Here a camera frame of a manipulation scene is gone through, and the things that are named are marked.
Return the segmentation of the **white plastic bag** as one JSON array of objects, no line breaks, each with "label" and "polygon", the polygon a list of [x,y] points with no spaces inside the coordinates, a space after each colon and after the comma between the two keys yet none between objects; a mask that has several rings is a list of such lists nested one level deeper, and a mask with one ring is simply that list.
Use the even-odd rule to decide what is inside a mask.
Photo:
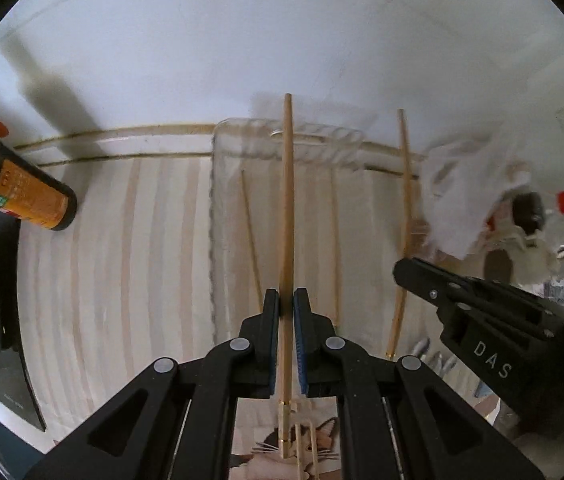
[{"label": "white plastic bag", "polygon": [[475,248],[488,218],[504,196],[530,183],[523,142],[511,133],[469,136],[435,146],[419,166],[428,239],[462,260]]}]

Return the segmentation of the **orange label sauce bottle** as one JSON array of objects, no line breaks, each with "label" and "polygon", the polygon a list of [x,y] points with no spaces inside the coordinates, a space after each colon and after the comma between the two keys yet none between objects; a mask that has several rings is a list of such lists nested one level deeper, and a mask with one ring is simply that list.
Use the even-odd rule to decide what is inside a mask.
[{"label": "orange label sauce bottle", "polygon": [[0,140],[0,211],[61,231],[76,217],[78,200],[68,185],[32,165]]}]

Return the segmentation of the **wooden chopstick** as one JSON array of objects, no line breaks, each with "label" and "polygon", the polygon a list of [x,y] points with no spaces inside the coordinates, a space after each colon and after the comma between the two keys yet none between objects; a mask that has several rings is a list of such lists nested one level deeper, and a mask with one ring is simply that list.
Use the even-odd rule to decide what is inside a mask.
[{"label": "wooden chopstick", "polygon": [[282,458],[288,458],[291,448],[291,372],[293,371],[293,299],[294,290],[294,128],[293,97],[284,96],[282,129],[281,220],[280,220],[280,418],[279,445]]},{"label": "wooden chopstick", "polygon": [[[401,257],[407,258],[411,254],[411,230],[413,222],[412,169],[408,127],[403,108],[399,108],[398,110],[398,122],[402,160]],[[386,350],[386,356],[389,360],[396,358],[404,315],[405,297],[407,297],[407,292],[401,286],[397,286],[395,310],[393,310],[393,321],[391,321]]]}]

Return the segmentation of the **cat print mat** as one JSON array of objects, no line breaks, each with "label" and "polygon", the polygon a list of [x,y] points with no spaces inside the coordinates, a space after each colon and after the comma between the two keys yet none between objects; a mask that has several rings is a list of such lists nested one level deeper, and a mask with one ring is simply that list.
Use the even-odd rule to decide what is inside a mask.
[{"label": "cat print mat", "polygon": [[288,453],[279,450],[279,421],[274,400],[237,403],[230,457],[231,479],[340,479],[336,400],[300,398],[291,402]]}]

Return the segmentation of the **thin chopstick in tray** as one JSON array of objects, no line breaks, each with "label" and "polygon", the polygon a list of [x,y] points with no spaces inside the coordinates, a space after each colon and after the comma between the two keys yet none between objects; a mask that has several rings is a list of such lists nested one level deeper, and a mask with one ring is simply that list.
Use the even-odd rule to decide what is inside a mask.
[{"label": "thin chopstick in tray", "polygon": [[257,255],[257,246],[256,246],[255,232],[253,225],[253,216],[251,215],[247,178],[244,169],[241,169],[241,173],[239,174],[239,177],[241,177],[241,188],[242,188],[243,199],[244,199],[246,230],[248,236],[251,270],[253,270],[253,274],[254,274],[254,283],[255,283],[255,289],[257,294],[257,306],[261,310],[262,301],[263,301],[261,278],[260,278],[259,266],[258,266],[258,255]]}]

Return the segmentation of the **clear plastic utensil tray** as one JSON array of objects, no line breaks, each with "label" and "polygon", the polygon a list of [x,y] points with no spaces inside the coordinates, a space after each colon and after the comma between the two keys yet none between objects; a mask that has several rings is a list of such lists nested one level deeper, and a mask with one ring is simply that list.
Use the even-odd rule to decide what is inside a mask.
[{"label": "clear plastic utensil tray", "polygon": [[[236,336],[259,311],[251,270],[241,169],[248,194],[262,296],[280,277],[282,125],[229,118],[212,133],[210,283],[216,341]],[[334,324],[331,169],[337,179],[340,321],[337,333],[384,356],[395,309],[402,160],[399,148],[365,140],[359,130],[298,124],[294,131],[294,283],[314,312]]]}]

